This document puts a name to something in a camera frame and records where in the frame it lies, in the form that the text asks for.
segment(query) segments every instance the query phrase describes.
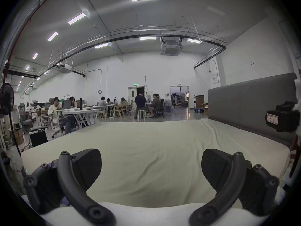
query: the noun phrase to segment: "ceiling air conditioner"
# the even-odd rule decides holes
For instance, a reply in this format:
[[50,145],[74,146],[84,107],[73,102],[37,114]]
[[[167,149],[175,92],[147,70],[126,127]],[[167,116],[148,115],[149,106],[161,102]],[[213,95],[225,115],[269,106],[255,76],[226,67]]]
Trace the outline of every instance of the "ceiling air conditioner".
[[178,56],[183,46],[180,41],[176,40],[165,40],[161,37],[161,53],[160,55]]
[[68,65],[68,64],[57,64],[59,66],[58,68],[58,71],[61,72],[61,73],[70,73],[71,72],[71,69],[72,69],[72,66],[71,65]]

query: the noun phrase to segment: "black shirt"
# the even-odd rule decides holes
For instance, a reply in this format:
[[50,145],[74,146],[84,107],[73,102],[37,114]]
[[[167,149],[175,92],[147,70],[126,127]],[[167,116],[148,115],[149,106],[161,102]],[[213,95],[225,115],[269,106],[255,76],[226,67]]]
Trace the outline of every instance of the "black shirt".
[[146,99],[144,96],[141,96],[141,95],[136,96],[135,103],[137,105],[137,108],[145,107],[145,102],[146,102]]

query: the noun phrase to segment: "label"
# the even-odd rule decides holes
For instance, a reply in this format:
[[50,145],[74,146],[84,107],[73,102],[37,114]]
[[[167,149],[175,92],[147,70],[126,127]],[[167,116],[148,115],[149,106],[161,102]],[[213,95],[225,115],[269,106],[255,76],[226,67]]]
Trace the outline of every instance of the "label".
[[267,114],[266,121],[278,125],[278,116]]

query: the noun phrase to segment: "stool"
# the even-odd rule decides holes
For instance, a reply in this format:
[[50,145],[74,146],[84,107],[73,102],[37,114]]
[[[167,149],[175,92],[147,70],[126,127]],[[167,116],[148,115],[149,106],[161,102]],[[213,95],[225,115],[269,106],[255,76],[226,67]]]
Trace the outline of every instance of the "stool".
[[141,118],[141,114],[143,113],[143,118],[146,119],[146,110],[140,110],[138,111],[138,118]]

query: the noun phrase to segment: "gray headboard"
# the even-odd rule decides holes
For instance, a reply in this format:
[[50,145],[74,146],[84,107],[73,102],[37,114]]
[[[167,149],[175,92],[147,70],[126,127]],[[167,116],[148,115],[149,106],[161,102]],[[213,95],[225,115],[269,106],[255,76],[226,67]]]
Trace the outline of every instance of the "gray headboard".
[[297,103],[296,78],[287,73],[210,89],[208,117],[290,146],[295,133],[276,132],[266,125],[265,113],[285,101]]

